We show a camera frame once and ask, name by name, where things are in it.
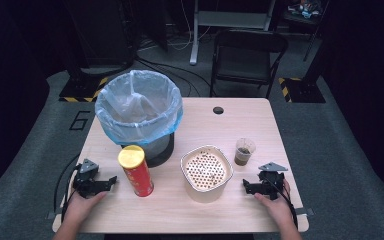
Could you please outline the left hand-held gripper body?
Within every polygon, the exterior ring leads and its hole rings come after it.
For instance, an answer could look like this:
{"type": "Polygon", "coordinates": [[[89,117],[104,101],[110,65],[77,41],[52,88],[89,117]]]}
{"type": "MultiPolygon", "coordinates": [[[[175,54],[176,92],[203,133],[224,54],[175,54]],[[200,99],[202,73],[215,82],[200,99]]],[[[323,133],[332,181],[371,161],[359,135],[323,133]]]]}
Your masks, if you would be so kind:
{"type": "Polygon", "coordinates": [[[94,186],[99,186],[95,180],[99,165],[89,159],[85,159],[76,166],[75,170],[76,174],[72,184],[74,190],[84,198],[97,195],[94,194],[93,189],[94,186]]]}

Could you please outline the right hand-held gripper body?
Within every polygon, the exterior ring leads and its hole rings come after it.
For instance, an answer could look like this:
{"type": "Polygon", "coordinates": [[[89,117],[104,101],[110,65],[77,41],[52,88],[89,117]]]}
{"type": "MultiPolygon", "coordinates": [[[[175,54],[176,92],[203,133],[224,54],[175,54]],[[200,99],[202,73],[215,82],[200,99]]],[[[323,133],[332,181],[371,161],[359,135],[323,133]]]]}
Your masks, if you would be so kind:
{"type": "Polygon", "coordinates": [[[278,198],[278,193],[283,191],[284,171],[286,167],[269,162],[259,167],[259,180],[263,185],[262,195],[268,195],[271,200],[278,198]]]}

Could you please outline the red chip can yellow lid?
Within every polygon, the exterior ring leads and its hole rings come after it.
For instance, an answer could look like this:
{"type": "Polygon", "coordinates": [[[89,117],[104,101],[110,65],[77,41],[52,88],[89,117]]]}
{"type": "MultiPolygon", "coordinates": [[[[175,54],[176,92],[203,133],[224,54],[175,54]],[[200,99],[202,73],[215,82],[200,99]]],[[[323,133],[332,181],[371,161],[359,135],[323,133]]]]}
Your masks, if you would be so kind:
{"type": "Polygon", "coordinates": [[[139,197],[149,196],[154,190],[144,150],[137,145],[123,147],[118,154],[118,162],[127,179],[139,197]]]}

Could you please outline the clear plastic cup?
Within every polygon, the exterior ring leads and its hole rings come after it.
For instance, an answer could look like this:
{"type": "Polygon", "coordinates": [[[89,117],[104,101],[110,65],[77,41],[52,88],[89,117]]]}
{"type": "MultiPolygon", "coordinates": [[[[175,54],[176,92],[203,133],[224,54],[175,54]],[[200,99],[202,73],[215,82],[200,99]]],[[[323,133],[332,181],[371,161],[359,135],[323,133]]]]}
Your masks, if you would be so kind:
{"type": "Polygon", "coordinates": [[[256,150],[256,144],[249,138],[240,138],[236,142],[236,147],[235,147],[235,157],[234,157],[234,162],[239,165],[239,166],[244,166],[248,163],[249,159],[251,158],[252,154],[256,150]],[[238,148],[248,148],[249,151],[251,152],[250,155],[244,155],[241,154],[238,151],[238,148]]]}

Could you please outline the white strainer container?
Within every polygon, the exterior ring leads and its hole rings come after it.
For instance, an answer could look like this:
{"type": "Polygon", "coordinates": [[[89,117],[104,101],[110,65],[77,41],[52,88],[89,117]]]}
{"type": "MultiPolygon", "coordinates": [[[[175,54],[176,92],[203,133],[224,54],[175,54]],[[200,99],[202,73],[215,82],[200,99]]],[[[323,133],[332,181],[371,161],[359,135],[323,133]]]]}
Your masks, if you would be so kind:
{"type": "Polygon", "coordinates": [[[199,203],[211,203],[221,197],[234,170],[225,154],[214,145],[204,145],[181,158],[186,192],[199,203]]]}

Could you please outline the black mesh trash bin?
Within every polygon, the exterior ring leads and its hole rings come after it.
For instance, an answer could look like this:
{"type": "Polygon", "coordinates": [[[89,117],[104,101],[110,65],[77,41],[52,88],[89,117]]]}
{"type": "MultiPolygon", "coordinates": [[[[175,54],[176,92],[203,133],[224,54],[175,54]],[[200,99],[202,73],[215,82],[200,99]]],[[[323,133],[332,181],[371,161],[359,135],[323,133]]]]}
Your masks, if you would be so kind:
{"type": "Polygon", "coordinates": [[[142,163],[153,168],[165,163],[171,157],[173,149],[174,134],[170,133],[147,144],[131,142],[122,145],[117,161],[127,169],[133,169],[142,163]]]}

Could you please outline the clear blue plastic bin liner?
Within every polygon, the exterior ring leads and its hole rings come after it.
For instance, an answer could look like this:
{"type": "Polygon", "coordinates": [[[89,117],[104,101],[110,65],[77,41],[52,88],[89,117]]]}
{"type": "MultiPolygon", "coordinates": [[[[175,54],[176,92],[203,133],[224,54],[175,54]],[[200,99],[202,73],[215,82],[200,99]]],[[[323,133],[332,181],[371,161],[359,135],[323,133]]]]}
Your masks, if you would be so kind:
{"type": "Polygon", "coordinates": [[[145,145],[177,130],[183,117],[182,96],[167,76],[131,70],[100,91],[95,115],[115,144],[145,145]]]}

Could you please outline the person's left hand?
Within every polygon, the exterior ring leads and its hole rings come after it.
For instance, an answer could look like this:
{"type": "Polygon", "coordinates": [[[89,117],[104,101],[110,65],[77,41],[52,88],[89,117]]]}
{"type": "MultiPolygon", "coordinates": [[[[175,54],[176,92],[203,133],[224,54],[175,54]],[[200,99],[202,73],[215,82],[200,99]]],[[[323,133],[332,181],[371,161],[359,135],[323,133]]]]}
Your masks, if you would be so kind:
{"type": "Polygon", "coordinates": [[[106,195],[106,192],[100,192],[91,198],[84,198],[78,192],[74,192],[69,200],[63,223],[70,227],[80,227],[92,209],[106,195]]]}

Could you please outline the person's right hand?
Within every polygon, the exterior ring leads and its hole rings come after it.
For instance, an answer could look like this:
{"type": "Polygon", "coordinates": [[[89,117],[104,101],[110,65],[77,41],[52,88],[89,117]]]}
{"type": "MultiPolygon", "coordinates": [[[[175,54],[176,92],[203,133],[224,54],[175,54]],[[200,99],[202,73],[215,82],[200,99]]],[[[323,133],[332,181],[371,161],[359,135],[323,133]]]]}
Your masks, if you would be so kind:
{"type": "Polygon", "coordinates": [[[275,200],[255,193],[254,197],[267,208],[269,215],[277,224],[280,230],[292,229],[297,227],[294,222],[293,214],[290,210],[290,186],[286,179],[283,180],[283,192],[275,200]]]}

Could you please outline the black hazard-striped stand base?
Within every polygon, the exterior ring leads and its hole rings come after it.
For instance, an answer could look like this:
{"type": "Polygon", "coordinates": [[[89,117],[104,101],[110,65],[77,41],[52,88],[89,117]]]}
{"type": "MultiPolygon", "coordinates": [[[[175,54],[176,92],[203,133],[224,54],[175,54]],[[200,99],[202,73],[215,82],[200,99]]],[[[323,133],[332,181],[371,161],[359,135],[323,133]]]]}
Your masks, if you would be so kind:
{"type": "Polygon", "coordinates": [[[79,80],[70,78],[59,94],[64,102],[95,102],[108,81],[107,77],[83,76],[79,80]]]}
{"type": "Polygon", "coordinates": [[[279,78],[282,94],[289,103],[325,103],[325,99],[315,83],[307,83],[301,78],[279,78]]]}

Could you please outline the black folding chair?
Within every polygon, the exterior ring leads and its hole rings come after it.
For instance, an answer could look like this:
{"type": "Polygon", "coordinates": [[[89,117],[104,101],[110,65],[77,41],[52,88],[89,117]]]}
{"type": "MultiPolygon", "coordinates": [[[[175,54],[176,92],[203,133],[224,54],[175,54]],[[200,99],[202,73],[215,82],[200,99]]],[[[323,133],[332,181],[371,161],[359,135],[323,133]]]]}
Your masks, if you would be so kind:
{"type": "Polygon", "coordinates": [[[280,61],[288,49],[288,40],[275,32],[230,28],[219,31],[214,39],[209,96],[218,80],[267,86],[269,98],[280,61]]]}

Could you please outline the black cabinet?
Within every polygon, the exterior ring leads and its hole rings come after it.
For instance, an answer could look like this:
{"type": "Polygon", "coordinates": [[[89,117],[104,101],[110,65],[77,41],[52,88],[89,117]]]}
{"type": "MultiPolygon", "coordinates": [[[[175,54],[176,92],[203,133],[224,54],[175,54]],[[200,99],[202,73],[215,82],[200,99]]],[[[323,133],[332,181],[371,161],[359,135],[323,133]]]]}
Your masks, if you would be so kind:
{"type": "Polygon", "coordinates": [[[133,0],[65,0],[65,6],[90,67],[131,66],[137,30],[133,0]]]}

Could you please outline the dark shelf with clutter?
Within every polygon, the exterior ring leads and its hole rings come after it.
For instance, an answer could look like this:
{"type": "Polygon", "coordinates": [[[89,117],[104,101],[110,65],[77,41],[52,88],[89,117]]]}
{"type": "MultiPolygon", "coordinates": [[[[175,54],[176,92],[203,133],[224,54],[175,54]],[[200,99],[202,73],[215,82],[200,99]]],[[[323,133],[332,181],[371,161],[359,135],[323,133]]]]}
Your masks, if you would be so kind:
{"type": "Polygon", "coordinates": [[[293,0],[287,6],[283,17],[285,19],[321,20],[330,0],[293,0]]]}

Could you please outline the white desk frame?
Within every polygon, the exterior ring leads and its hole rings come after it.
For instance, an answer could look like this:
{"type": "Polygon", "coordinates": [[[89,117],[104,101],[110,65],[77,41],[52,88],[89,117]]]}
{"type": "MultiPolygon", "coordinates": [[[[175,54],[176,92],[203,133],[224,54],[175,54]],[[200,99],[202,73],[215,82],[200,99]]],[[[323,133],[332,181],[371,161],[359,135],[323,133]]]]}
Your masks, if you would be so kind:
{"type": "Polygon", "coordinates": [[[199,51],[198,30],[200,26],[255,28],[268,31],[276,0],[268,0],[268,3],[269,7],[266,13],[244,13],[201,11],[199,9],[199,0],[194,0],[193,42],[189,63],[192,66],[197,64],[199,51]]]}

